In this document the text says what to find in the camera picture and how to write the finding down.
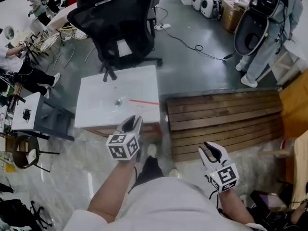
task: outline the wooden platform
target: wooden platform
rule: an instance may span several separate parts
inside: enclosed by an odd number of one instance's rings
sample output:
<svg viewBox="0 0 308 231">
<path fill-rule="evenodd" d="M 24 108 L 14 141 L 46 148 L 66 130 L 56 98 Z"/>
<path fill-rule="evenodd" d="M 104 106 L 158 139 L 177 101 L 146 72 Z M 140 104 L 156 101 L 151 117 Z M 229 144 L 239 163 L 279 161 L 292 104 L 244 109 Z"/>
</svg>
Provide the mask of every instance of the wooden platform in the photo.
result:
<svg viewBox="0 0 308 231">
<path fill-rule="evenodd" d="M 283 135 L 276 91 L 171 99 L 167 108 L 175 162 L 200 158 L 205 141 L 234 152 Z"/>
</svg>

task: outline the white cube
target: white cube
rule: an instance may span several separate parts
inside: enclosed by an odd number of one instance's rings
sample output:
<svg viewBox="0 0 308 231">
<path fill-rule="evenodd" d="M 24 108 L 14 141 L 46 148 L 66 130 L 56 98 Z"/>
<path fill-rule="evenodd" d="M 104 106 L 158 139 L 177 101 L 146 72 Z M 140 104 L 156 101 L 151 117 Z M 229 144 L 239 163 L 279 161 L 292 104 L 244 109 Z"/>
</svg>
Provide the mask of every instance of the white cube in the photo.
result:
<svg viewBox="0 0 308 231">
<path fill-rule="evenodd" d="M 236 186 L 239 180 L 239 174 L 237 172 L 236 165 L 233 163 L 208 174 L 208 179 L 217 191 L 222 193 Z"/>
<path fill-rule="evenodd" d="M 115 160 L 130 160 L 140 149 L 139 135 L 135 133 L 113 134 L 108 137 L 107 148 Z"/>
</svg>

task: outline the man in green shirt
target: man in green shirt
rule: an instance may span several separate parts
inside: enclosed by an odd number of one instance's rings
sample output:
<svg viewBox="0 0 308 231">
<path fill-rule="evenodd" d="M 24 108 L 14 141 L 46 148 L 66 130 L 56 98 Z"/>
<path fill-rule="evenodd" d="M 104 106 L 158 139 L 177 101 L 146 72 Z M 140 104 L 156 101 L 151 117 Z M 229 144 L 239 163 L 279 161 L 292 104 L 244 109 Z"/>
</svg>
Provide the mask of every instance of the man in green shirt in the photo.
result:
<svg viewBox="0 0 308 231">
<path fill-rule="evenodd" d="M 30 0 L 32 2 L 33 14 L 45 26 L 48 25 L 50 19 L 46 15 L 46 8 L 40 0 Z"/>
</svg>

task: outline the round mirror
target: round mirror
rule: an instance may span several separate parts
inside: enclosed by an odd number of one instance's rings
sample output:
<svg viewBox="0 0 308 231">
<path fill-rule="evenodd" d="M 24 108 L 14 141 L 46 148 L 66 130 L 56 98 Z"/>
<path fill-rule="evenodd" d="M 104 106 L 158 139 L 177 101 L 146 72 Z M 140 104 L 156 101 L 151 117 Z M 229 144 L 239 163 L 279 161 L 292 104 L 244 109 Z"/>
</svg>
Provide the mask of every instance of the round mirror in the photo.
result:
<svg viewBox="0 0 308 231">
<path fill-rule="evenodd" d="M 6 39 L 11 40 L 14 38 L 14 35 L 15 35 L 14 29 L 11 26 L 7 26 L 4 29 L 4 36 Z"/>
</svg>

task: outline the gray pants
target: gray pants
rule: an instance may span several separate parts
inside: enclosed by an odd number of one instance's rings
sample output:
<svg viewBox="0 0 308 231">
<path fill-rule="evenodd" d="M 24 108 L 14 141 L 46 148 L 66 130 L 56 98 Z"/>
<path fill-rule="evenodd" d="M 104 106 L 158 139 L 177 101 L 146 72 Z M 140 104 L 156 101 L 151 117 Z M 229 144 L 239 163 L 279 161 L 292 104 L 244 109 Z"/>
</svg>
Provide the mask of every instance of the gray pants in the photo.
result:
<svg viewBox="0 0 308 231">
<path fill-rule="evenodd" d="M 244 56 L 240 65 L 250 83 L 254 83 L 262 74 L 267 64 L 275 57 L 275 54 L 280 47 L 280 43 L 276 43 L 275 38 L 268 36 L 263 42 L 260 49 L 250 56 Z"/>
</svg>

